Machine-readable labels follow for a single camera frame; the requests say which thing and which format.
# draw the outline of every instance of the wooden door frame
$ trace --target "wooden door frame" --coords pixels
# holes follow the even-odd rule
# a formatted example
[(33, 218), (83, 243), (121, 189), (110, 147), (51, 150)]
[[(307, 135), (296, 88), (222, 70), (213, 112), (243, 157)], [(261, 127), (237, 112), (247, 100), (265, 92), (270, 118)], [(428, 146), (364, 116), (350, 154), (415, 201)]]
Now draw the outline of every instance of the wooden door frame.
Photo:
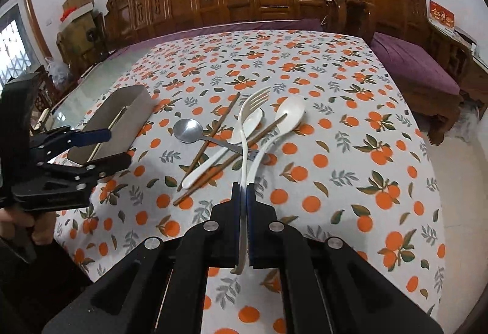
[(43, 57), (52, 57), (51, 51), (47, 47), (46, 40), (41, 32), (41, 28), (39, 27), (39, 22), (36, 18), (36, 13), (34, 11), (34, 7), (32, 5), (32, 0), (23, 0), (25, 4), (25, 9), (27, 11), (27, 17), (29, 19), (29, 24), (31, 26), (32, 32), (34, 33), (34, 38), (36, 39), (37, 45), (41, 50)]

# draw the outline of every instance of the plastic bag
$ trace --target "plastic bag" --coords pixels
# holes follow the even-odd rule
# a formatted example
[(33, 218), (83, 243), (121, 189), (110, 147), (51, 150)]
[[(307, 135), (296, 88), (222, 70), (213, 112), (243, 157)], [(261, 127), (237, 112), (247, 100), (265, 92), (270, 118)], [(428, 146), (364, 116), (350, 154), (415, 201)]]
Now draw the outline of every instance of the plastic bag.
[(461, 105), (461, 114), (454, 126), (446, 132), (446, 137), (454, 137), (470, 143), (476, 136), (476, 128), (480, 122), (480, 113), (477, 105), (471, 101), (465, 101)]
[(71, 76), (68, 65), (62, 61), (55, 61), (52, 57), (46, 57), (46, 62), (46, 71), (51, 76), (54, 86), (58, 90), (64, 90)]

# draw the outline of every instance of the tablecloth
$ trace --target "tablecloth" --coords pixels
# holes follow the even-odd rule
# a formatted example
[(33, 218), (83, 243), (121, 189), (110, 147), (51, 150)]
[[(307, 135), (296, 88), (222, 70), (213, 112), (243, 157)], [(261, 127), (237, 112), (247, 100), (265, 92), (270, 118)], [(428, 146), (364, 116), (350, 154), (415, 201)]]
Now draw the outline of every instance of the tablecloth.
[[(172, 136), (175, 122), (194, 118), (208, 131), (237, 92), (242, 104), (271, 86), (262, 107), (264, 125), (292, 94), (306, 99), (306, 114), (259, 169), (258, 201), (273, 205), (280, 219), (307, 238), (343, 238), (435, 316), (446, 252), (437, 181), (408, 106), (362, 39), (240, 31), (157, 45), (101, 96), (84, 121), (111, 92), (133, 84), (146, 85), (157, 105), (130, 148), (132, 165), (99, 184), (89, 208), (59, 212), (56, 239), (92, 280), (146, 237), (182, 236), (208, 219), (239, 181), (237, 162), (172, 206), (180, 195), (177, 183), (201, 146)], [(236, 104), (218, 137), (229, 139), (238, 111)], [(206, 155), (214, 150), (209, 147)], [(238, 276), (211, 268), (202, 332), (284, 332), (280, 290), (277, 270), (247, 267)]]

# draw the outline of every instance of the purple seat cushion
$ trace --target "purple seat cushion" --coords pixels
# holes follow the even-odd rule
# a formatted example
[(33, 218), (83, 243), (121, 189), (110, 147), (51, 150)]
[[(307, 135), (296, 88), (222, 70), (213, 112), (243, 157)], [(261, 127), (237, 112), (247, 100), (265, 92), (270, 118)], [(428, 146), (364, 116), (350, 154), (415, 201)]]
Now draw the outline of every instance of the purple seat cushion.
[(376, 32), (370, 47), (393, 78), (402, 76), (445, 93), (459, 94), (454, 79), (420, 46)]

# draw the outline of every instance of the white plastic fork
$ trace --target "white plastic fork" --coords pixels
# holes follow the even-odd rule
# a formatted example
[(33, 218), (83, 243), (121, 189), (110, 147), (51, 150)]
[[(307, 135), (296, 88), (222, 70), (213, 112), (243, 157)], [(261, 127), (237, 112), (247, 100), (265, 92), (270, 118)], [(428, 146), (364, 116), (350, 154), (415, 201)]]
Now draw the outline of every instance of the white plastic fork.
[(239, 226), (239, 262), (238, 265), (231, 271), (236, 275), (240, 275), (246, 265), (247, 254), (247, 211), (246, 211), (246, 178), (247, 178), (247, 139), (242, 124), (255, 110), (269, 100), (270, 87), (258, 90), (244, 101), (239, 112), (239, 119), (235, 127), (241, 135), (242, 143), (242, 167), (241, 167), (241, 218)]

